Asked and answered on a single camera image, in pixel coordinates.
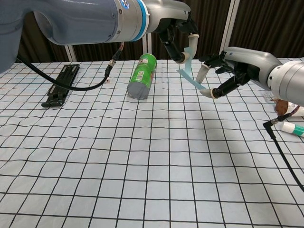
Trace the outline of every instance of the pringles can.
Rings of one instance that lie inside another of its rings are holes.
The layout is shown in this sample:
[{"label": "pringles can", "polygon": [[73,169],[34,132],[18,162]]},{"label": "pringles can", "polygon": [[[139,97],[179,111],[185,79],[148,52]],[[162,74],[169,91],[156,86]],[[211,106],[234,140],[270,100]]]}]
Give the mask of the pringles can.
[{"label": "pringles can", "polygon": [[143,100],[147,99],[154,78],[157,60],[154,55],[144,54],[128,85],[128,93],[131,97]]}]

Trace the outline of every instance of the gray robot arm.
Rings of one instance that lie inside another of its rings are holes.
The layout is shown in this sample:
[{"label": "gray robot arm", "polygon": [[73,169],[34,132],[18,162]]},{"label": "gray robot arm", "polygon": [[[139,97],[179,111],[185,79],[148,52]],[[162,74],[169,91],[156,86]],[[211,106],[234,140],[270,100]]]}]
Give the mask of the gray robot arm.
[{"label": "gray robot arm", "polygon": [[304,106],[304,62],[290,61],[282,64],[267,52],[228,47],[220,55],[208,57],[199,72],[197,81],[202,82],[210,68],[220,67],[217,73],[229,72],[234,76],[219,88],[201,90],[210,98],[220,98],[243,86],[250,80],[273,94]]},{"label": "gray robot arm", "polygon": [[136,41],[156,32],[178,63],[185,55],[174,40],[175,28],[198,33],[190,7],[174,0],[1,0],[0,73],[15,62],[24,16],[32,11],[55,44]]}]

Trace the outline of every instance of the black cable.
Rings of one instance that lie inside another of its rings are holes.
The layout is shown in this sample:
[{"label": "black cable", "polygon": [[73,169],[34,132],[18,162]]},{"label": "black cable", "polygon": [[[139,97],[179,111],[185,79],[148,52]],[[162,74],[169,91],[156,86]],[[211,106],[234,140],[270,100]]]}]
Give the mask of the black cable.
[{"label": "black cable", "polygon": [[280,155],[282,156],[286,166],[288,167],[288,170],[290,171],[292,177],[294,178],[295,182],[299,185],[300,189],[304,192],[304,186],[303,184],[299,181],[298,177],[296,176],[293,168],[291,167],[291,165],[289,164],[287,158],[285,157],[285,154],[282,151],[282,148],[279,145],[279,142],[276,140],[276,136],[274,134],[274,131],[272,130],[272,126],[278,122],[282,122],[284,120],[286,120],[287,118],[291,117],[292,113],[286,114],[284,116],[279,116],[277,119],[274,120],[270,120],[266,123],[263,124],[263,126],[265,127],[266,131],[268,132],[268,134],[270,135],[271,139],[274,141],[277,149],[280,152]]},{"label": "black cable", "polygon": [[20,62],[24,63],[31,70],[33,70],[34,72],[36,72],[37,74],[39,74],[40,76],[42,76],[44,79],[46,79],[47,81],[53,83],[56,86],[59,86],[59,87],[61,87],[63,89],[67,89],[67,90],[90,91],[90,90],[97,89],[97,88],[101,87],[107,81],[108,77],[110,76],[111,70],[113,69],[113,66],[115,65],[116,61],[118,60],[120,54],[123,51],[123,48],[124,48],[124,43],[121,43],[119,49],[114,54],[112,60],[110,61],[108,67],[105,70],[104,79],[99,84],[97,84],[95,86],[91,86],[91,87],[86,87],[86,88],[79,88],[79,87],[73,87],[73,86],[65,85],[65,84],[63,84],[61,82],[56,81],[55,79],[51,78],[50,76],[46,75],[41,70],[39,70],[37,67],[35,67],[30,62],[28,62],[25,58],[21,57],[20,55],[17,56],[17,59]]},{"label": "black cable", "polygon": [[27,60],[25,60],[23,57],[21,56],[17,56],[17,59],[24,63],[27,67],[29,67],[31,70],[33,70],[34,72],[36,72],[37,74],[39,74],[40,76],[42,76],[44,79],[46,79],[47,81],[55,84],[56,86],[59,86],[61,88],[67,89],[67,90],[74,90],[74,91],[89,91],[89,90],[93,90],[93,89],[97,89],[98,87],[101,87],[106,80],[108,79],[110,72],[112,70],[112,67],[110,65],[108,65],[107,69],[105,70],[105,74],[104,74],[104,79],[97,85],[92,86],[92,87],[87,87],[87,88],[78,88],[78,87],[73,87],[73,86],[69,86],[69,85],[65,85],[61,82],[56,81],[55,79],[51,78],[50,76],[46,75],[45,73],[43,73],[41,70],[39,70],[37,67],[35,67],[34,65],[32,65],[30,62],[28,62]]}]

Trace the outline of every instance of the cable connector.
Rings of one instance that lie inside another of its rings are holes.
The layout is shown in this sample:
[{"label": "cable connector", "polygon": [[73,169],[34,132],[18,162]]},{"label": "cable connector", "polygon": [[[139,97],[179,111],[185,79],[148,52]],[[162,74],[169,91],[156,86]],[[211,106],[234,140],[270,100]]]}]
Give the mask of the cable connector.
[{"label": "cable connector", "polygon": [[119,56],[121,55],[121,53],[123,52],[123,48],[124,48],[124,43],[122,42],[120,44],[119,49],[116,51],[116,53],[113,55],[112,60],[117,61],[119,59]]},{"label": "cable connector", "polygon": [[290,113],[288,113],[288,114],[285,114],[285,115],[282,115],[282,116],[278,116],[276,119],[273,119],[270,122],[272,123],[272,126],[273,126],[273,125],[278,124],[279,122],[283,122],[283,121],[287,120],[291,116],[292,115]]},{"label": "cable connector", "polygon": [[114,59],[111,59],[108,65],[113,68],[115,66],[115,64],[116,64],[116,61]]}]

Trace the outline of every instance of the table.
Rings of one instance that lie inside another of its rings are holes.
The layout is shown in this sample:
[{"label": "table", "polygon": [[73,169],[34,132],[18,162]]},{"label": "table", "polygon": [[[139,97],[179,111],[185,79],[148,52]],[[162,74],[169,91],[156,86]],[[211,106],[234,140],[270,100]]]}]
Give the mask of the table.
[{"label": "table", "polygon": [[[36,66],[56,78],[64,64]],[[213,101],[160,60],[137,101],[126,93],[136,64],[118,62],[111,83],[62,108],[41,107],[51,84],[23,64],[0,75],[1,228],[304,227],[304,193],[262,126],[276,114],[261,88]],[[81,63],[74,85],[100,82],[106,65]],[[205,85],[229,77],[213,70]],[[275,133],[304,183],[303,139]]]}]

